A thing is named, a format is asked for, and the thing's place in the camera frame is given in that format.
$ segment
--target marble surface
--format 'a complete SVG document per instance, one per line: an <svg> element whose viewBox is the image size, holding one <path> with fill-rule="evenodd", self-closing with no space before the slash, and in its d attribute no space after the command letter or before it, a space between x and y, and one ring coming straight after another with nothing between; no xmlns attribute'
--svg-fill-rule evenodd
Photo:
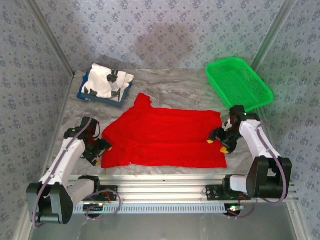
<svg viewBox="0 0 320 240"><path fill-rule="evenodd" d="M222 120L228 119L229 113L216 92L208 83L204 69L132 69L126 70L134 75L133 86L122 108L101 102L77 99L83 72L76 72L67 99L62 125L53 150L52 162L57 156L68 128L74 128L85 116L92 116L100 122L101 131L117 120L134 105L138 93L149 95L153 107L213 110L221 112ZM240 139L234 153L226 156L227 168L185 168L185 167L149 167L130 165L123 167L101 168L92 166L85 159L79 159L73 175L170 175L170 174L246 174L253 162L249 148Z"/></svg>

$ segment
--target red cloth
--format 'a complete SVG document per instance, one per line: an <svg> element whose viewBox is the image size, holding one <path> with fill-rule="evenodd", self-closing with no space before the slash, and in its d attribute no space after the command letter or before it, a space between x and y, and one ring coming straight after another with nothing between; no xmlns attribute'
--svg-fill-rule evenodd
<svg viewBox="0 0 320 240"><path fill-rule="evenodd" d="M227 167L222 145L207 143L211 131L222 125L219 112L154 108L151 103L149 96L140 93L134 107L103 131L112 149L104 152L102 168Z"/></svg>

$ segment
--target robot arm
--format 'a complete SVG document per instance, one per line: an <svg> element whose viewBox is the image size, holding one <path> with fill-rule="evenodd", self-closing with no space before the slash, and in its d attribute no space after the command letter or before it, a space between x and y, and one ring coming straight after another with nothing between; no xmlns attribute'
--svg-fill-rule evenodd
<svg viewBox="0 0 320 240"><path fill-rule="evenodd" d="M38 183L31 183L26 191L30 218L36 223L67 224L73 208L86 196L100 190L97 176L82 176L68 187L69 177L83 155L93 166L96 158L111 145L104 139L94 137L98 121L84 117L81 126L70 128L64 134L62 147L50 169Z"/></svg>
<svg viewBox="0 0 320 240"><path fill-rule="evenodd" d="M253 164L247 176L229 175L223 181L224 193L245 193L249 198L280 199L284 192L283 179L275 158L280 163L285 182L290 182L292 163L289 158L283 158L274 149L262 129L260 118L256 113L246 113L245 108L236 105L229 110L230 118L226 128L215 129L208 137L208 142L220 140L223 145L221 152L230 154L239 138L244 138L253 158ZM269 169L275 175L268 175Z"/></svg>

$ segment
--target crumpled white cloth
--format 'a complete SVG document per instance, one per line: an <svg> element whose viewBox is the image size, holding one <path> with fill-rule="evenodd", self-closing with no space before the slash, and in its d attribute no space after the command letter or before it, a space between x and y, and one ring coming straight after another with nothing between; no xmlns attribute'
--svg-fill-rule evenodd
<svg viewBox="0 0 320 240"><path fill-rule="evenodd" d="M94 63L81 92L120 102L133 79L134 76L125 71L111 70Z"/></svg>

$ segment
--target patterned wallpaper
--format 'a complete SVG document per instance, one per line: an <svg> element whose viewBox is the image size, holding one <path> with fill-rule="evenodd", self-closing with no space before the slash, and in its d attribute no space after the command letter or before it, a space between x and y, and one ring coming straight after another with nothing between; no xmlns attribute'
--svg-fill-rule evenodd
<svg viewBox="0 0 320 240"><path fill-rule="evenodd" d="M258 74L275 94L267 119L279 152L293 161L314 239L320 239L320 2L301 0L275 39Z"/></svg>
<svg viewBox="0 0 320 240"><path fill-rule="evenodd" d="M283 0L36 0L74 70L254 58Z"/></svg>
<svg viewBox="0 0 320 240"><path fill-rule="evenodd" d="M0 239L39 180L69 76L20 0L0 1Z"/></svg>

